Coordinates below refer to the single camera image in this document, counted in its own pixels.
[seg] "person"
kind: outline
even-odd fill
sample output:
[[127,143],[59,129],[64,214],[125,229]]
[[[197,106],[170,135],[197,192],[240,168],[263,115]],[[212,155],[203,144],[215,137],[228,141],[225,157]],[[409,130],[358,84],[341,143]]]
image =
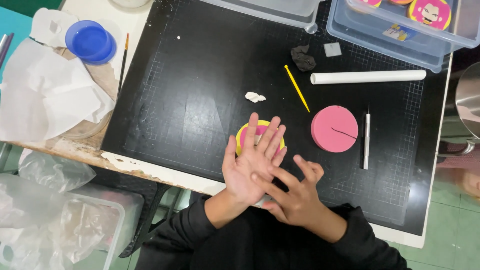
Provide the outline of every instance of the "person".
[[[137,270],[407,269],[398,250],[376,238],[360,207],[327,208],[315,185],[322,167],[294,162],[305,178],[279,167],[275,152],[285,132],[274,117],[254,146],[258,114],[250,117],[242,153],[230,136],[222,172],[226,188],[204,196],[164,221],[144,243]],[[280,179],[288,192],[272,183]],[[251,207],[269,194],[264,209]]]

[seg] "metal pot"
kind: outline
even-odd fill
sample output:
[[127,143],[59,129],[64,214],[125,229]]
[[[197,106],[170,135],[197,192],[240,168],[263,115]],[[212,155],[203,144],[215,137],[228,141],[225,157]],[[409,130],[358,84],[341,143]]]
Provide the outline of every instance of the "metal pot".
[[451,74],[441,140],[467,146],[458,152],[439,153],[439,157],[466,155],[480,143],[480,62]]

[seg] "blue bowl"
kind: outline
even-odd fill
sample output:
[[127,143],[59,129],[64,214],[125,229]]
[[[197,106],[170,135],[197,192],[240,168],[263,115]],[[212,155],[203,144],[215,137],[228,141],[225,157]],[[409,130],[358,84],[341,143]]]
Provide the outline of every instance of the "blue bowl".
[[117,51],[113,36],[94,21],[79,21],[67,30],[65,43],[68,50],[91,65],[108,62]]

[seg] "black cutting mat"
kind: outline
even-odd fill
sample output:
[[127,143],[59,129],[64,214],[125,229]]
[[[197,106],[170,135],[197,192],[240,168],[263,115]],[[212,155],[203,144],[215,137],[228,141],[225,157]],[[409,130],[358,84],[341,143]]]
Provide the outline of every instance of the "black cutting mat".
[[[292,161],[300,153],[324,167],[317,185],[323,202],[360,205],[372,222],[409,227],[405,216],[423,81],[313,86],[310,72],[296,69],[289,51],[309,44],[308,54],[318,63],[313,72],[419,67],[330,36],[324,30],[329,6],[330,1],[320,4],[319,31],[309,35],[303,29],[199,0],[156,1],[102,149],[222,182],[228,136],[236,134],[253,111],[264,120],[278,115],[287,126],[284,138],[289,153],[283,168],[301,177]],[[340,42],[342,56],[325,57],[323,44],[331,42]],[[312,113],[300,101],[285,64]],[[266,101],[246,100],[248,91],[266,96]],[[362,170],[360,138],[368,104],[370,165]],[[348,108],[359,123],[358,142],[343,153],[320,150],[310,134],[315,113],[330,105]],[[420,214],[412,233],[421,234],[423,219]]]

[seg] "white rolling pin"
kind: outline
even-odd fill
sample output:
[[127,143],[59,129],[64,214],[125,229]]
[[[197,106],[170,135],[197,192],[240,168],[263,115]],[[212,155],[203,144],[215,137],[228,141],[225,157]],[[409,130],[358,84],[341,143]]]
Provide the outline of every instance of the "white rolling pin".
[[425,70],[313,73],[310,81],[313,85],[419,81],[426,75]]

